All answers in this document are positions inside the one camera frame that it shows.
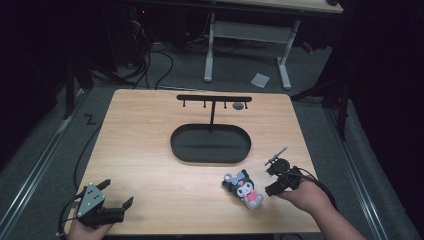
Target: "dark background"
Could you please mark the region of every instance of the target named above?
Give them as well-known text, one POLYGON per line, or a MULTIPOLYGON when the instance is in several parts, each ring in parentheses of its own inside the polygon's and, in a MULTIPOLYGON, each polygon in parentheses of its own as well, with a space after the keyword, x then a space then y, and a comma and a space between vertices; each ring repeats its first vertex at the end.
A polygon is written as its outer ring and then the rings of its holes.
MULTIPOLYGON (((125 17, 125 8, 113 9, 119 18, 114 21, 108 14, 111 9, 105 7, 102 12, 93 1, 21 0, 0 5, 3 169, 39 119, 56 104, 55 94, 66 79, 66 64, 72 57, 82 54, 115 71, 116 64, 130 63, 134 56, 131 39, 114 37, 118 29, 131 31, 129 26, 113 26, 125 17)), ((342 5, 346 16, 373 21, 340 27, 306 20, 295 44, 308 42, 314 48, 335 48, 317 84, 334 78, 349 79, 350 98, 371 147, 424 236, 420 151, 424 133, 423 1, 359 0, 343 1, 342 5)), ((151 14, 160 18, 154 26, 160 30, 156 31, 157 37, 176 45, 186 40, 185 32, 193 36, 199 33, 203 25, 198 23, 205 19, 204 13, 151 14)), ((331 87, 322 94, 332 91, 340 88, 331 87)))

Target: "black plush ear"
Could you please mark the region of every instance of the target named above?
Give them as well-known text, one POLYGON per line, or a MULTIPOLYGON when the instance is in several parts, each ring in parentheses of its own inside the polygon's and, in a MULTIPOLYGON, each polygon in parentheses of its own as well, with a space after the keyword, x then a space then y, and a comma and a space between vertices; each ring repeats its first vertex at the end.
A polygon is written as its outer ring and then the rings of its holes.
POLYGON ((222 186, 224 186, 229 192, 233 191, 233 184, 231 182, 222 181, 222 186))
POLYGON ((247 174, 246 169, 241 170, 241 172, 244 174, 244 177, 249 178, 249 174, 247 174))

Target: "pink plush toy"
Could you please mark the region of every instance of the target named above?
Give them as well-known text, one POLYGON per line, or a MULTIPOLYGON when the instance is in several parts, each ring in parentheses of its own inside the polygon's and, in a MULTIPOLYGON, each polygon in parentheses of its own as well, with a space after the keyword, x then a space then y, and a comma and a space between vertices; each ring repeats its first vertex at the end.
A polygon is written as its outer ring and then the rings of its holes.
POLYGON ((240 197, 249 209, 258 208, 264 200, 262 194, 259 194, 255 190, 253 181, 244 169, 237 173, 237 177, 233 177, 231 174, 225 174, 222 185, 235 196, 240 197))

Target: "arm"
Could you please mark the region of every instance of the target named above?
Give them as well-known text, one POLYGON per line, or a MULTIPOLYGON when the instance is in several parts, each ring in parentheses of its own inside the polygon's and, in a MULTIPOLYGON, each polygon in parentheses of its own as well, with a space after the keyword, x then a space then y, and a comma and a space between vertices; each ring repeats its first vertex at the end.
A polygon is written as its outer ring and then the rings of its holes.
POLYGON ((101 240, 112 228, 113 224, 99 226, 97 229, 86 227, 74 219, 69 230, 69 240, 101 240))
POLYGON ((302 179, 299 188, 283 192, 278 197, 288 200, 294 206, 309 213, 317 223, 324 238, 365 239, 334 207, 330 199, 315 183, 302 179))

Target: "small white paper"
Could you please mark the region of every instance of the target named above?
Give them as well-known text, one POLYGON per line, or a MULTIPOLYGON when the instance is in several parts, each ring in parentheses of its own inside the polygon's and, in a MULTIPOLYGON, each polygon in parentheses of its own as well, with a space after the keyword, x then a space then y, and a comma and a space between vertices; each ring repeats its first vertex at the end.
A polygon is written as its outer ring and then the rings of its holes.
POLYGON ((260 73, 256 73, 256 76, 253 78, 251 83, 260 88, 264 88, 268 80, 269 80, 269 77, 264 76, 260 73))

